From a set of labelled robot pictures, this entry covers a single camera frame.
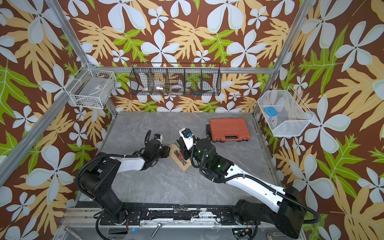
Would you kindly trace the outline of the wooden board with nails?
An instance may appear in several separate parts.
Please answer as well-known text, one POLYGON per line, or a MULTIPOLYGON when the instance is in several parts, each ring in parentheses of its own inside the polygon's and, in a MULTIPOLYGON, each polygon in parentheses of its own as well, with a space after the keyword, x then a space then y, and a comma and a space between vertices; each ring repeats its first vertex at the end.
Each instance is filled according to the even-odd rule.
POLYGON ((175 143, 170 145, 169 157, 172 158, 184 173, 192 166, 190 159, 184 159, 179 147, 175 143))

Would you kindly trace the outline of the claw hammer red black handle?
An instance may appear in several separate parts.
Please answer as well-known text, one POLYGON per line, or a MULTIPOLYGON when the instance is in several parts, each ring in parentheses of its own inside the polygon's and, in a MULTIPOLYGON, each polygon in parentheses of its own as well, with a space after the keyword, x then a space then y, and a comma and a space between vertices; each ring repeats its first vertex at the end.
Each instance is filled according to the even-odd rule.
POLYGON ((187 164, 187 162, 184 160, 182 154, 181 154, 179 151, 175 150, 175 151, 174 151, 174 154, 175 154, 175 156, 178 158, 178 160, 179 160, 184 166, 187 164))

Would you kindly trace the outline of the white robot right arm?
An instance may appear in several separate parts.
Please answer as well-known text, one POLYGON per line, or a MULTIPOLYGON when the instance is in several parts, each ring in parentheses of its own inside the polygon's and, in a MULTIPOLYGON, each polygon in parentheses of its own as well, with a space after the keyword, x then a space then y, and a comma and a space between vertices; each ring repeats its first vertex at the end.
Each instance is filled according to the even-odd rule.
POLYGON ((233 208, 233 215, 240 224, 245 222, 266 222, 286 236, 298 239, 304 224, 321 221, 317 211, 304 204, 299 191, 294 187, 283 188, 265 182, 220 156, 208 139, 180 137, 180 152, 189 159, 200 174, 216 184, 228 184, 259 200, 250 203, 239 200, 233 208))

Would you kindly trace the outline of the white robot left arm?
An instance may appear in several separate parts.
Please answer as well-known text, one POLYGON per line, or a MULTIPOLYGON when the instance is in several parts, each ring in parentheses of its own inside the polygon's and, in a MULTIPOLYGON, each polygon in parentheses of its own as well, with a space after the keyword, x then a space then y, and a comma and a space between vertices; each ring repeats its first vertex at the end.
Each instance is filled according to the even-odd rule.
POLYGON ((145 137, 145 147, 132 155, 99 153, 78 171, 76 187, 97 203, 113 223, 124 223, 128 211, 113 191, 112 183, 118 173, 144 171, 153 167, 159 159, 167 158, 170 147, 164 146, 162 140, 160 134, 151 138, 149 130, 145 137))

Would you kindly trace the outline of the red plastic tool case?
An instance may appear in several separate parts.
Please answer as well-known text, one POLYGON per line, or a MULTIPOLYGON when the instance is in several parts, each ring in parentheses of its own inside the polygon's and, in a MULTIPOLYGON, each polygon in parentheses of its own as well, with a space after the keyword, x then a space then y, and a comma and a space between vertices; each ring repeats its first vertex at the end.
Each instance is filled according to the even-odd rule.
POLYGON ((222 118, 210 120, 213 142, 249 141, 251 134, 244 118, 222 118))

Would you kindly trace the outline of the metal bolt on base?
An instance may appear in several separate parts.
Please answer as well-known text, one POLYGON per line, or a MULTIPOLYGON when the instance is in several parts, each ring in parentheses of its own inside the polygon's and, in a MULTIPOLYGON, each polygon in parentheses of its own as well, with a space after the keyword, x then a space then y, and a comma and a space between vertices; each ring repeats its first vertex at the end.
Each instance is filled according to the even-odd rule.
POLYGON ((159 229, 162 227, 162 224, 161 223, 158 223, 157 224, 157 227, 155 228, 154 232, 152 233, 151 235, 151 238, 153 239, 155 237, 155 235, 157 234, 157 232, 159 231, 159 229))

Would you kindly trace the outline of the blue object in basket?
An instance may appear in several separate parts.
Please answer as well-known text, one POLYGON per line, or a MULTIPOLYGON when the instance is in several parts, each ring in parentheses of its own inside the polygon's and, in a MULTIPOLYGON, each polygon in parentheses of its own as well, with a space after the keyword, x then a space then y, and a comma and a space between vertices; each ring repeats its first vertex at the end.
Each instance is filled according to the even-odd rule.
POLYGON ((274 107, 267 107, 264 109, 264 111, 269 117, 274 117, 278 115, 278 111, 274 107))

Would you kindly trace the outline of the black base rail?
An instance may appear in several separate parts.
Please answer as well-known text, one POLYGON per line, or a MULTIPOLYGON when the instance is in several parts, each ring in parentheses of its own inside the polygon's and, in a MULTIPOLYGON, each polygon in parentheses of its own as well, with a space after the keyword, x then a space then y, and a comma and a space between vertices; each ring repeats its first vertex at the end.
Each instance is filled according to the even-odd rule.
POLYGON ((240 226, 233 214, 233 205, 192 205, 124 203, 128 226, 144 226, 145 221, 170 220, 196 224, 207 220, 214 225, 240 226))

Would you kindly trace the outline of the aluminium frame post left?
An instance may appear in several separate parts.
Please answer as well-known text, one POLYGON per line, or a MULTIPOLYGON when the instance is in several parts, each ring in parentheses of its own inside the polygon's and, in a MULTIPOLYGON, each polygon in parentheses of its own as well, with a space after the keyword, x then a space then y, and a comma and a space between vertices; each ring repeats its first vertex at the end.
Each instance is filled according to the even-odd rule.
MULTIPOLYGON (((80 41, 78 40, 78 38, 75 34, 75 31, 73 30, 69 21, 67 20, 65 14, 64 14, 64 11, 60 7, 59 2, 58 1, 46 1, 46 3, 49 6, 50 10, 53 11, 56 18, 58 19, 59 24, 61 26, 61 29, 63 30, 64 34, 67 37, 67 40, 69 41, 69 43, 73 47, 76 55, 80 58, 80 62, 82 63, 82 66, 84 64, 89 64, 91 67, 95 67, 91 63, 91 61, 88 60, 86 53, 85 53, 82 45, 80 44, 80 41)), ((112 103, 111 98, 107 101, 107 104, 105 107, 107 107, 109 109, 109 111, 111 112, 111 114, 114 117, 117 116, 118 113, 116 111, 115 106, 112 103)))

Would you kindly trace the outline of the aluminium frame post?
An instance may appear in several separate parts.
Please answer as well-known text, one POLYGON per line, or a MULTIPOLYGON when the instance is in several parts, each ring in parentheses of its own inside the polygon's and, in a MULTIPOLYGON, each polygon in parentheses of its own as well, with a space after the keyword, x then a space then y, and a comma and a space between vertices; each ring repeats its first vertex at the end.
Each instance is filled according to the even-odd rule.
MULTIPOLYGON (((46 3, 49 6, 50 10, 53 11, 56 18, 58 19, 59 24, 61 26, 61 29, 63 30, 64 34, 67 37, 67 40, 69 41, 69 43, 73 47, 76 55, 80 58, 80 62, 82 63, 82 66, 84 64, 89 64, 91 67, 95 67, 91 63, 91 61, 88 60, 86 53, 85 53, 82 45, 80 44, 80 41, 78 40, 78 38, 75 34, 75 31, 73 30, 69 21, 67 20, 65 14, 64 14, 64 11, 60 7, 59 2, 58 1, 46 1, 46 3)), ((116 111, 115 106, 112 103, 111 98, 107 101, 107 104, 105 107, 107 107, 109 109, 109 111, 111 112, 111 114, 114 117, 117 116, 118 113, 116 111)))
POLYGON ((290 49, 293 46, 293 43, 296 39, 296 37, 299 35, 301 31, 301 26, 306 20, 306 17, 308 16, 308 13, 310 11, 310 8, 315 5, 317 1, 315 0, 308 0, 303 1, 302 6, 300 7, 297 16, 295 17, 295 20, 292 24, 292 27, 290 28, 290 31, 288 33, 288 36, 286 40, 284 41, 282 50, 277 57, 277 61, 274 63, 272 68, 257 68, 258 74, 268 74, 269 78, 267 79, 261 93, 260 97, 268 90, 270 90, 271 86, 273 85, 275 79, 279 76, 280 68, 283 66, 283 61, 285 60, 286 56, 289 55, 290 49))

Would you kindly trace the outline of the aluminium frame post right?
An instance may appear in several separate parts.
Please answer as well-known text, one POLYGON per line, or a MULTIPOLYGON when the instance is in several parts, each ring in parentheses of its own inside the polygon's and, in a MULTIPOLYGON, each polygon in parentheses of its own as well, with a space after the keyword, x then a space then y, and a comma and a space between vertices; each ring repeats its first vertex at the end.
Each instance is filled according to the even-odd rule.
POLYGON ((288 33, 288 36, 286 40, 284 41, 282 50, 277 57, 277 61, 274 63, 272 68, 257 68, 258 74, 268 74, 269 78, 267 79, 261 93, 260 97, 268 90, 270 90, 271 86, 273 85, 275 79, 279 76, 280 68, 283 66, 283 61, 285 60, 286 56, 289 55, 290 49, 293 46, 293 43, 296 39, 296 37, 299 35, 301 31, 301 26, 306 20, 306 17, 308 16, 308 13, 310 11, 310 8, 315 5, 317 1, 315 0, 308 0, 303 1, 302 6, 300 7, 297 16, 295 17, 295 20, 292 24, 292 27, 290 28, 290 31, 288 33))

